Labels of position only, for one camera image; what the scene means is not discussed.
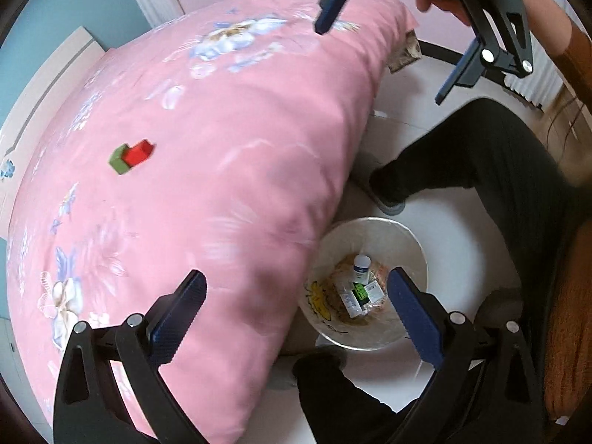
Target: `knee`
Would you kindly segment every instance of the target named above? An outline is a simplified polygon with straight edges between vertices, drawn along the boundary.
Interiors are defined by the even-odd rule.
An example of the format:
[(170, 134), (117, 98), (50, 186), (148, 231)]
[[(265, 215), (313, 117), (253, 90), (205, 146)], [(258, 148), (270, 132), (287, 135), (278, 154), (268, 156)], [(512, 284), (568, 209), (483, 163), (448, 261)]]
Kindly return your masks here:
[(525, 123), (509, 108), (489, 98), (478, 98), (455, 112), (469, 139), (506, 139), (528, 131)]

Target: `blue wall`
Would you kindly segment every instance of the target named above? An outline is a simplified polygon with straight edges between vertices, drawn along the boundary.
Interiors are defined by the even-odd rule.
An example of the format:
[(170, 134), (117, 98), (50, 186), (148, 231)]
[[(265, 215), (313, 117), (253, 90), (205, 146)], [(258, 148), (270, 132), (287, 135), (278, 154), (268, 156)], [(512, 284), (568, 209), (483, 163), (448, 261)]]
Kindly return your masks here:
[(31, 77), (79, 26), (104, 49), (150, 29), (135, 0), (30, 0), (0, 47), (0, 126)]

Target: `orange sleeve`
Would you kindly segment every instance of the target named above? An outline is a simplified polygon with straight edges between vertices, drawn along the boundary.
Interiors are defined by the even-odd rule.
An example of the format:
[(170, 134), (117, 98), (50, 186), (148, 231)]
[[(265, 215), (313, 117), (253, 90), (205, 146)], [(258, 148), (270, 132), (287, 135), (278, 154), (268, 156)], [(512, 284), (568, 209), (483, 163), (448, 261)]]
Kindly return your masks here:
[(575, 91), (578, 99), (592, 111), (592, 42), (571, 22), (569, 47), (553, 62)]

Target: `yellow drawing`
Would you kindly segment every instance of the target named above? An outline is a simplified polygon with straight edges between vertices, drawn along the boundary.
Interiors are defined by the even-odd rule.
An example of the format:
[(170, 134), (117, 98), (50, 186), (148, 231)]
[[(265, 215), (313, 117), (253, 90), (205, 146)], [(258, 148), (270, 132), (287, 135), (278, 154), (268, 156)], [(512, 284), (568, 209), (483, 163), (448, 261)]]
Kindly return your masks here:
[(329, 309), (325, 303), (323, 289), (321, 289), (321, 286), (316, 280), (310, 285), (309, 292), (309, 295), (306, 297), (309, 300), (310, 307), (317, 315), (323, 317), (323, 319), (331, 320), (331, 312), (329, 312)]

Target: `pink bedsheet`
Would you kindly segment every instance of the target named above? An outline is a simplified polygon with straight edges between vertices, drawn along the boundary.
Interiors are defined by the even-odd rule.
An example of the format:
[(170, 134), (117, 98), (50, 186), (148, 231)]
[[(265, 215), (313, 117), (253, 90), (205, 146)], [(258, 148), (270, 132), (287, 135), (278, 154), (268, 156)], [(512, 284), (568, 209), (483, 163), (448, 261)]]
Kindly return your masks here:
[[(161, 374), (212, 444), (244, 431), (386, 58), (415, 26), (398, 0), (350, 0), (320, 37), (317, 1), (230, 0), (172, 21), (110, 51), (50, 124), (7, 264), (17, 343), (50, 421), (74, 324), (119, 325), (195, 268), (208, 296)], [(117, 175), (113, 150), (144, 138), (152, 156)]]

